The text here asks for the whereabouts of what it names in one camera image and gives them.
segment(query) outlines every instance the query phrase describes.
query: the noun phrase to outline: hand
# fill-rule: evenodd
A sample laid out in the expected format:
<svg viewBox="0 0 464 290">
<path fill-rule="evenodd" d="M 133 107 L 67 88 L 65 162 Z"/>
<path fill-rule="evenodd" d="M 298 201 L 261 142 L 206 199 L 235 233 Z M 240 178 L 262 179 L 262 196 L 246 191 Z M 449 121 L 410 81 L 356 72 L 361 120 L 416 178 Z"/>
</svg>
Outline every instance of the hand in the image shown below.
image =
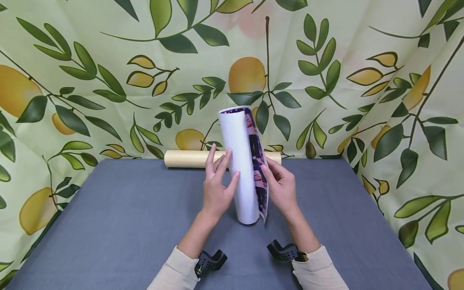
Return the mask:
<svg viewBox="0 0 464 290">
<path fill-rule="evenodd" d="M 272 202 L 288 218 L 291 213 L 298 212 L 296 201 L 295 176 L 282 165 L 266 158 L 269 168 L 261 165 L 264 176 L 269 184 Z"/>
<path fill-rule="evenodd" d="M 215 152 L 216 144 L 209 150 L 206 160 L 206 178 L 203 183 L 203 209 L 201 211 L 213 220 L 219 220 L 232 202 L 240 172 L 238 171 L 233 175 L 228 187 L 222 185 L 222 177 L 226 172 L 232 152 L 227 151 L 213 164 Z"/>
</svg>

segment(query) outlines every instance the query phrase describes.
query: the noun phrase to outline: rolled paper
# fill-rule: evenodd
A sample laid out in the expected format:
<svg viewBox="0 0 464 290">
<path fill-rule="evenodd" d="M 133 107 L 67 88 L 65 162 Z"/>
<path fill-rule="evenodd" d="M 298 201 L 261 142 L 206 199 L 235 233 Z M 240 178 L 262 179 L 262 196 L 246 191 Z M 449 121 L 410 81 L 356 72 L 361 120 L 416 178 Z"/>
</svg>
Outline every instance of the rolled paper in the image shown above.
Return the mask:
<svg viewBox="0 0 464 290">
<path fill-rule="evenodd" d="M 208 154 L 209 151 L 168 150 L 164 154 L 164 164 L 166 167 L 205 168 Z M 214 161 L 224 154 L 226 154 L 225 151 L 216 151 L 216 153 L 214 153 Z M 264 155 L 266 155 L 267 158 L 282 164 L 280 152 L 265 152 Z"/>
</svg>

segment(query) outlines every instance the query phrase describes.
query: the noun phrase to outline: wrist strap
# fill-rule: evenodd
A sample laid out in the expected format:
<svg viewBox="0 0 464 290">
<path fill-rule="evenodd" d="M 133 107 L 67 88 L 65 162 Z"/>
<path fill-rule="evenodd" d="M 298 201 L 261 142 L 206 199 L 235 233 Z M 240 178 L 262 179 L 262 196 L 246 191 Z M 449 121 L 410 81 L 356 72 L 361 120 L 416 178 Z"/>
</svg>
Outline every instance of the wrist strap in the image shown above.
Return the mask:
<svg viewBox="0 0 464 290">
<path fill-rule="evenodd" d="M 227 256 L 221 250 L 217 250 L 212 257 L 203 251 L 198 259 L 198 263 L 195 265 L 195 274 L 200 278 L 201 274 L 205 272 L 221 269 L 227 260 Z"/>
<path fill-rule="evenodd" d="M 292 243 L 282 247 L 277 240 L 273 240 L 272 243 L 267 245 L 267 249 L 274 259 L 279 261 L 289 261 L 293 259 L 297 262 L 307 261 L 306 253 L 298 252 L 296 245 Z"/>
</svg>

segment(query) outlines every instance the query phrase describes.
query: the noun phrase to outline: wrist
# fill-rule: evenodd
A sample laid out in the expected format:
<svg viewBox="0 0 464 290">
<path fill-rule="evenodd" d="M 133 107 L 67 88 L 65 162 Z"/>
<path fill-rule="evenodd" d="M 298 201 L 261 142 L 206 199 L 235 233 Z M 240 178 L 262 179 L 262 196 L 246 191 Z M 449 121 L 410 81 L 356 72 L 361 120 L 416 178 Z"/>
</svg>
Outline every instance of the wrist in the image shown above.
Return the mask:
<svg viewBox="0 0 464 290">
<path fill-rule="evenodd" d="M 298 206 L 288 210 L 284 217 L 290 227 L 306 223 L 306 219 Z"/>
<path fill-rule="evenodd" d="M 219 222 L 219 219 L 221 217 L 216 216 L 215 214 L 212 214 L 205 209 L 202 209 L 198 214 L 196 219 L 198 222 L 208 228 L 214 228 L 217 223 Z"/>
</svg>

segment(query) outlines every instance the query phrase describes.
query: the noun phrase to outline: beige sleeve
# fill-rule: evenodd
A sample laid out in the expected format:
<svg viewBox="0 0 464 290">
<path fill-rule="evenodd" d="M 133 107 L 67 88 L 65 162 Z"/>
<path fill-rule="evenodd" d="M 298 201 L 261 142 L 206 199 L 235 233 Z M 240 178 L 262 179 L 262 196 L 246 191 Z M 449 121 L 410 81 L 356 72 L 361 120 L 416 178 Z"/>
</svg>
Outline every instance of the beige sleeve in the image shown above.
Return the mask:
<svg viewBox="0 0 464 290">
<path fill-rule="evenodd" d="M 147 290 L 193 290 L 200 281 L 195 274 L 197 263 L 176 246 Z"/>
<path fill-rule="evenodd" d="M 323 245 L 307 255 L 309 259 L 306 262 L 292 261 L 293 274 L 300 282 L 303 290 L 348 289 Z"/>
</svg>

